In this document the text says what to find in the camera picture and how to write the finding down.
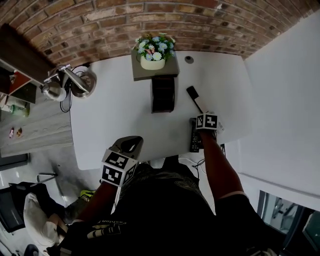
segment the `flower pot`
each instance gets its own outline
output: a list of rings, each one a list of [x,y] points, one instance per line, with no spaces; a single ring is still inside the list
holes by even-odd
[[[140,63],[141,63],[141,67],[143,67],[145,70],[160,70],[165,66],[166,60],[160,59],[160,60],[149,61],[149,60],[146,60],[146,58],[142,55]]]

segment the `wooden shelf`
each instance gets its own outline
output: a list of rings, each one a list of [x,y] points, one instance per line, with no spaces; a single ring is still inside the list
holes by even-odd
[[[10,96],[28,103],[36,103],[37,87],[32,83],[27,83],[20,89],[16,90]]]
[[[16,90],[20,89],[27,83],[31,81],[31,79],[19,72],[15,72],[15,79],[14,82],[9,87],[9,95],[13,94]]]
[[[0,93],[9,95],[11,81],[7,75],[0,74]]]

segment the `white table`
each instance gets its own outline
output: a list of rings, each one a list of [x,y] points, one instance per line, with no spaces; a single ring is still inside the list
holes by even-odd
[[[194,58],[193,64],[184,61]],[[226,143],[251,132],[251,84],[241,57],[222,53],[179,51],[180,74],[175,79],[176,104],[171,113],[151,114],[151,80],[133,81],[131,57],[94,62],[94,93],[73,97],[71,127],[81,170],[98,169],[107,148],[126,136],[141,136],[139,157],[148,161],[189,151],[189,118],[199,114],[186,88],[194,86],[225,127],[218,138]]]

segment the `chair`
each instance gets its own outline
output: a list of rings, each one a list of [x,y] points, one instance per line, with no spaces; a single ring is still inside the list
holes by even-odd
[[[42,175],[50,178],[40,181]],[[36,177],[37,183],[10,183],[9,187],[0,189],[0,222],[8,233],[25,228],[24,206],[29,193],[36,194],[42,210],[48,217],[52,213],[64,214],[65,208],[49,196],[47,186],[43,184],[57,176],[55,173],[40,173]]]

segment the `bottle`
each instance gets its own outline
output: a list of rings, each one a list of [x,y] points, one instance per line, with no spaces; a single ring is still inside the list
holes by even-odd
[[[10,112],[14,116],[19,116],[19,117],[25,117],[26,118],[26,117],[29,116],[30,109],[29,108],[20,107],[20,106],[16,106],[16,105],[12,105],[10,107]]]

